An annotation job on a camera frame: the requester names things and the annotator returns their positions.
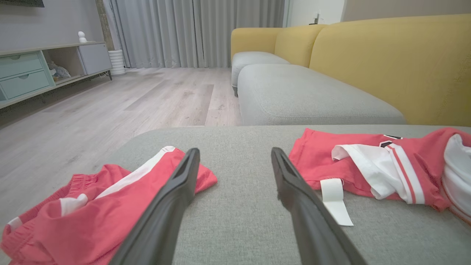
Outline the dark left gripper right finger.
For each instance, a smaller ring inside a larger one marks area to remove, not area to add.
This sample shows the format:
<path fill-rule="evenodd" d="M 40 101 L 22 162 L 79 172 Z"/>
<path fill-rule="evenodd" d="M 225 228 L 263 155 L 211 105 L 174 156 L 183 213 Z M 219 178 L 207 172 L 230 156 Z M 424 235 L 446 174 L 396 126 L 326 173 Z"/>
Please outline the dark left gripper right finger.
<path fill-rule="evenodd" d="M 287 154 L 271 151 L 278 199 L 290 212 L 303 265 L 365 265 L 366 261 Z"/>

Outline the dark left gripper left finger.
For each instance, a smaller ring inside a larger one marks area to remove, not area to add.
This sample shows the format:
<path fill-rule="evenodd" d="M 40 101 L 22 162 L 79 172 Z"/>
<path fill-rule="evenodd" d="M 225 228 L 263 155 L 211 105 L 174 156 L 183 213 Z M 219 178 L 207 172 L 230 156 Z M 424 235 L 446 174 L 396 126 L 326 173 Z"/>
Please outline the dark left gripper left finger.
<path fill-rule="evenodd" d="M 172 264 L 184 211 L 195 197 L 199 164 L 199 149 L 189 149 L 125 238 L 111 265 Z"/>

